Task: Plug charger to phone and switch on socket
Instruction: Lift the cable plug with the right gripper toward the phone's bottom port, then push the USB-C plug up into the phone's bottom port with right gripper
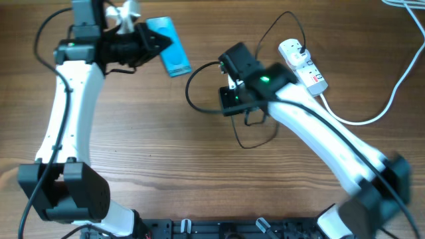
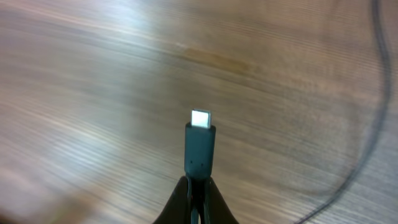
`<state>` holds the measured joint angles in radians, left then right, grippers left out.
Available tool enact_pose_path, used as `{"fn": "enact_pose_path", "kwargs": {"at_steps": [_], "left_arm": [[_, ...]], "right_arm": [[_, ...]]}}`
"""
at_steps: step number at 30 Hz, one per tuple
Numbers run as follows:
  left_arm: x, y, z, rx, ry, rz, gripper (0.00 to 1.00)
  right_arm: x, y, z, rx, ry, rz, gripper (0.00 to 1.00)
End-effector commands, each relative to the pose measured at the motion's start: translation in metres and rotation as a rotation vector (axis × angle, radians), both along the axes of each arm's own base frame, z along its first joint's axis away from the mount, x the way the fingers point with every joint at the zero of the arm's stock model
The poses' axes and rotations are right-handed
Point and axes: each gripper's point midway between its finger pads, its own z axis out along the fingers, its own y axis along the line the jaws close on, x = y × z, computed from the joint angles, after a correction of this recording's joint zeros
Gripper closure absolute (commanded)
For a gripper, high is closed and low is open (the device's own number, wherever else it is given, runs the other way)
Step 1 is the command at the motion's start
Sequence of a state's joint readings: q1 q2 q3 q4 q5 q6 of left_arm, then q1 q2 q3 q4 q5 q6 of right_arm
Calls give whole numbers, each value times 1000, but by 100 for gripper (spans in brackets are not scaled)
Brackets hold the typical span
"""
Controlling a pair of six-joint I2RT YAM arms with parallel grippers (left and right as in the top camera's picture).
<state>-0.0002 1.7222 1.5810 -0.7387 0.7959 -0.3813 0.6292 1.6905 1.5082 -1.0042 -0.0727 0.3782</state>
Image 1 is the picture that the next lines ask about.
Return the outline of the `blue screen Galaxy smartphone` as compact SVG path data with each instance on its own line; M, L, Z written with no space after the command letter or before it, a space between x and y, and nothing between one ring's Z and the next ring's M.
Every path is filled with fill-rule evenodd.
M170 77L188 74L192 71L191 64L171 17L155 17L145 21L150 30L169 37L172 44L160 53L163 65Z

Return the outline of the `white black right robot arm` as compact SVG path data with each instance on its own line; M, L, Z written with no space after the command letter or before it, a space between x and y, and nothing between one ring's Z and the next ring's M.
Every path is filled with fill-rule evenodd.
M299 47L265 67L243 43L219 56L217 64L228 76L219 91L225 116L262 110L292 130L330 168L348 198L317 219L328 238L374 238L398 213L409 221L415 237L419 228L408 210L411 167L400 155L387 158L351 133L311 95L290 60Z

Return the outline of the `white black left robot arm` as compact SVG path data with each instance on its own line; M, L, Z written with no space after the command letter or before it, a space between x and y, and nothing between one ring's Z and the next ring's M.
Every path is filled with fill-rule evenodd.
M172 41L139 21L138 1L73 1L74 22L54 50L49 69L56 91L46 135L35 160L22 164L18 183L30 210L44 221L74 224L87 236L151 238L139 213L112 200L110 187L90 163L90 133L96 101L109 64L133 74Z

